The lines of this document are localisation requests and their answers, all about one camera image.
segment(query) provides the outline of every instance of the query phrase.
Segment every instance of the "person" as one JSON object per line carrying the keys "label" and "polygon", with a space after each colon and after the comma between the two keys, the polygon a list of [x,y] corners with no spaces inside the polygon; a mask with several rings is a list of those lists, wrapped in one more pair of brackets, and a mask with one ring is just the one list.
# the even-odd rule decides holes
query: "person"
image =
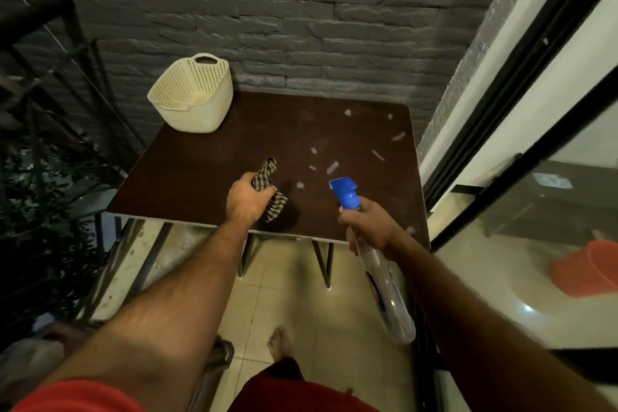
{"label": "person", "polygon": [[[257,192],[254,173],[228,194],[227,219],[192,257],[123,307],[66,359],[15,412],[182,412],[214,343],[247,232],[275,189]],[[378,204],[338,220],[395,261],[473,411],[615,409],[595,388],[490,309]],[[342,392],[306,382],[284,329],[269,340],[274,364],[250,379],[232,412],[374,411]]]}

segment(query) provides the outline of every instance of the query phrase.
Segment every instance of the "cleaning rag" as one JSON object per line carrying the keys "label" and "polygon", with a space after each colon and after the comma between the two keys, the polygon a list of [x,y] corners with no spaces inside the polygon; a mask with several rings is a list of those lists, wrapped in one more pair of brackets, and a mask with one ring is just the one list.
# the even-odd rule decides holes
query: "cleaning rag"
{"label": "cleaning rag", "polygon": [[[277,160],[272,157],[268,157],[264,160],[262,168],[258,171],[251,181],[251,185],[256,191],[262,191],[268,186],[275,187],[273,181],[270,179],[270,175],[277,169]],[[268,201],[267,209],[262,216],[266,221],[271,221],[277,218],[283,206],[286,205],[287,197],[281,192],[277,191],[276,194]]]}

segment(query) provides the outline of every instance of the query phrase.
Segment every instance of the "transparent plastic bottle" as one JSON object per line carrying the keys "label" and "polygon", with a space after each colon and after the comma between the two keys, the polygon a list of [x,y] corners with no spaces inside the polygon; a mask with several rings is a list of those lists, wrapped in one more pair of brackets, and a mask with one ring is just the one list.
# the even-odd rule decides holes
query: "transparent plastic bottle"
{"label": "transparent plastic bottle", "polygon": [[[339,178],[330,182],[331,188],[339,198],[344,209],[363,211],[359,197],[354,191],[356,184],[350,178]],[[414,340],[417,331],[412,316],[399,291],[388,261],[381,252],[376,251],[357,231],[352,230],[356,248],[363,261],[365,275],[378,307],[386,333],[396,343],[408,344]]]}

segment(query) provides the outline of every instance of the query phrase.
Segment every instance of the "red sleeve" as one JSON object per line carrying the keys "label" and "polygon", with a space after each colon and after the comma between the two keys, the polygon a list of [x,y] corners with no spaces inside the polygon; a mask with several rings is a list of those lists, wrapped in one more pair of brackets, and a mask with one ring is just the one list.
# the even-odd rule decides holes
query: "red sleeve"
{"label": "red sleeve", "polygon": [[42,386],[20,401],[11,412],[144,412],[124,392],[85,379]]}

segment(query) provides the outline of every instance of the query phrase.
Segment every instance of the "red shirt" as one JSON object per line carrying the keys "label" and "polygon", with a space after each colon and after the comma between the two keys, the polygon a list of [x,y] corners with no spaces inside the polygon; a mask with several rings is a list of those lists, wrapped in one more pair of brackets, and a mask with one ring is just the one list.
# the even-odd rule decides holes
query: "red shirt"
{"label": "red shirt", "polygon": [[[378,412],[351,394],[319,384],[267,376],[251,378],[229,412]],[[42,386],[12,412],[144,412],[124,392],[91,380],[72,379]]]}

